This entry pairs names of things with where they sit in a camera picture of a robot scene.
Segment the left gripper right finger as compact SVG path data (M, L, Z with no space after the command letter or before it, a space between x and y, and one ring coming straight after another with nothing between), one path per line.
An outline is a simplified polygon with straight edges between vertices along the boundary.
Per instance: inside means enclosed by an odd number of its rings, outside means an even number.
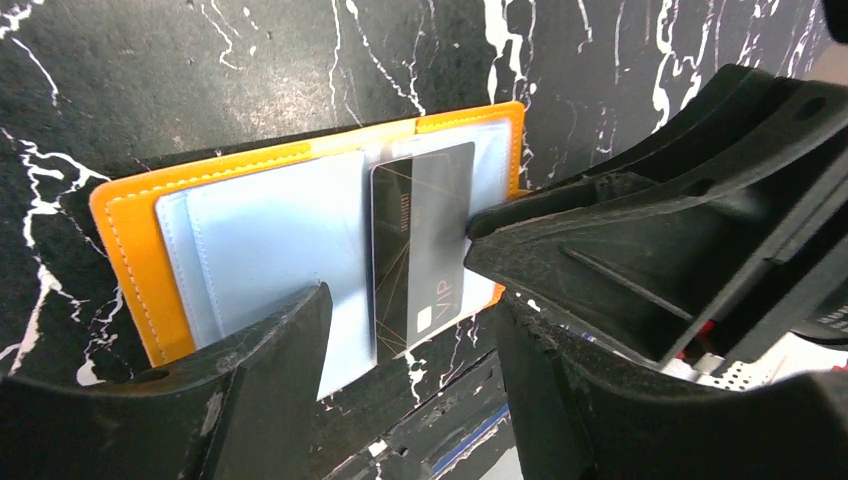
M527 479L847 475L843 373L719 390L637 365L520 300L500 300L493 321Z

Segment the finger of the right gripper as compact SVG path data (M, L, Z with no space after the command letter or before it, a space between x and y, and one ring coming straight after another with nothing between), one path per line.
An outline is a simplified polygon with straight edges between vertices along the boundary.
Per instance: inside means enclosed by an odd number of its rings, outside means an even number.
M795 80L752 67L721 67L663 127L612 159L473 217L470 232L620 198L673 179L727 149L795 92Z
M592 206L470 232L472 271L634 361L750 361L847 299L847 89L795 92L721 153Z

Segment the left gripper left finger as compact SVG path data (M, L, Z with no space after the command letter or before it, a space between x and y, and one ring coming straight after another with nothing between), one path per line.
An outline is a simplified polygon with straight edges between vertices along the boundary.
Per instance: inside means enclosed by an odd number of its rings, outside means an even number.
M5 479L301 479L332 298L267 319L123 384L1 380Z

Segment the orange card holder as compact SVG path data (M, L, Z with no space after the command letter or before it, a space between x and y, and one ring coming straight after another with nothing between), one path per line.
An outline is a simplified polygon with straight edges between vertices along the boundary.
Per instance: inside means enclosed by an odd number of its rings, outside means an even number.
M332 321L318 397L380 363L371 172L471 142L471 217L516 198L525 109L516 101L144 172L98 186L89 207L150 363L160 367L258 322L296 291L328 285ZM465 251L470 246L465 228ZM413 350L493 305L496 282L463 259L462 310Z

